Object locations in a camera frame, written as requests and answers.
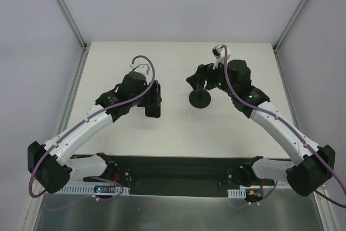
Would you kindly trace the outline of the aluminium frame post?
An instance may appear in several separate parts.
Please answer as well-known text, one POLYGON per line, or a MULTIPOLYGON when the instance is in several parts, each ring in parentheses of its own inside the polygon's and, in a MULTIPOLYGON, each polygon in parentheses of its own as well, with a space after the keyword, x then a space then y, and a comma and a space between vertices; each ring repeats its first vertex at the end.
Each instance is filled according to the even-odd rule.
POLYGON ((82 48, 82 50, 86 50, 88 47, 88 43, 85 41, 84 37, 82 36, 77 23, 75 22, 69 7, 66 4, 65 0, 55 0, 63 17, 65 18, 67 25, 69 26, 72 34, 74 35, 75 39, 77 40, 78 44, 82 48))
POLYGON ((274 53, 277 53, 284 43, 284 41, 289 36, 291 30, 293 29, 296 22, 299 20, 301 14, 303 13, 305 7, 308 5, 310 0, 300 0, 294 9, 292 15, 290 16, 287 24, 285 25, 282 33, 280 34, 276 43, 272 46, 274 53))

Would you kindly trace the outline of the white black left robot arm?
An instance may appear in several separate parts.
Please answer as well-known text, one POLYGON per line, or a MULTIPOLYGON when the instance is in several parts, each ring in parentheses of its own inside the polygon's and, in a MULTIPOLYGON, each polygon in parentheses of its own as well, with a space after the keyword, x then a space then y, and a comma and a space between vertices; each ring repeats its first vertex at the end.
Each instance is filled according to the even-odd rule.
POLYGON ((69 181, 86 177, 97 176, 103 182, 114 180, 116 164, 105 153, 78 159, 72 159, 72 155, 133 107, 144 108, 147 117, 159 118, 161 102, 158 80, 147 82, 140 72, 129 72, 120 84, 101 94, 72 127, 43 144, 35 141, 28 146, 29 183, 37 180, 46 192, 53 194, 69 181))

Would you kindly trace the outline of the aluminium right frame post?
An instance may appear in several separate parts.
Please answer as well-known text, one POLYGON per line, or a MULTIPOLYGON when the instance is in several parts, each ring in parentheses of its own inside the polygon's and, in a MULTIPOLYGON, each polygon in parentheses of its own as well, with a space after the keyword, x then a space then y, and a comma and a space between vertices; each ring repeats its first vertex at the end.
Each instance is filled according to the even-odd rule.
POLYGON ((280 34, 276 43, 272 46, 274 53, 277 53, 284 43, 284 41, 289 36, 291 30, 293 29, 296 22, 299 20, 301 14, 303 13, 305 7, 308 5, 310 0, 300 0, 294 9, 292 15, 290 16, 287 24, 285 25, 282 33, 280 34))

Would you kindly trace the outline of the black round-base phone stand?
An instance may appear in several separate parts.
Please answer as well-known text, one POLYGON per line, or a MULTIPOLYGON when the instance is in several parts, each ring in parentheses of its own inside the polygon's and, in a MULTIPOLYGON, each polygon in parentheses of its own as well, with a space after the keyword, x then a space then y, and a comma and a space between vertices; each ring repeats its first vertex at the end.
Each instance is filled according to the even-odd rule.
POLYGON ((189 94, 190 104, 197 109, 204 109, 211 103, 211 96, 204 88, 205 82, 199 81, 189 94))

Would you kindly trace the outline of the black smartphone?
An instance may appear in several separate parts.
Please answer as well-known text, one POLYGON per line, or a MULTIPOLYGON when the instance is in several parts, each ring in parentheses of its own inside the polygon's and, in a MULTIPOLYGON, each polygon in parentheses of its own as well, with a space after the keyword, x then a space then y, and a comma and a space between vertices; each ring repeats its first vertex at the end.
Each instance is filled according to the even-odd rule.
POLYGON ((151 118, 160 118, 161 105, 147 105, 145 106, 145 116, 151 118))

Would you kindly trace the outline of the aluminium left frame post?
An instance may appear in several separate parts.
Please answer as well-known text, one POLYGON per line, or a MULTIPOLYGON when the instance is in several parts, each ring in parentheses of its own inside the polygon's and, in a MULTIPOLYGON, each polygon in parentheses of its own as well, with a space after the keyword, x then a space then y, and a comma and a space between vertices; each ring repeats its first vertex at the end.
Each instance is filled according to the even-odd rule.
POLYGON ((69 26, 72 34, 74 35, 75 39, 77 40, 78 44, 82 48, 82 50, 86 50, 88 47, 88 43, 85 41, 84 37, 82 36, 77 23, 75 22, 69 7, 66 4, 65 0, 55 0, 63 17, 65 18, 67 25, 69 26))

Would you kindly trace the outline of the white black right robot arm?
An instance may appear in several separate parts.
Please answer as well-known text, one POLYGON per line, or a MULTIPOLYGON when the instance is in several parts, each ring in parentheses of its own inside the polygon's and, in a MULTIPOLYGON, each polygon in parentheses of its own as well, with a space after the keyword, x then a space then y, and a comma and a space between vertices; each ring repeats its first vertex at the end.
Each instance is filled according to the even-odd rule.
POLYGON ((335 151, 321 147, 288 123, 270 98, 251 83, 251 70, 243 60, 232 60, 224 68, 201 64, 186 81, 193 89, 189 96, 195 108, 211 102, 209 90, 218 88, 230 96, 235 108, 261 126, 288 154, 289 161, 255 156, 232 171, 232 179, 250 187, 261 179, 285 182, 299 195, 308 196, 332 178, 335 151))

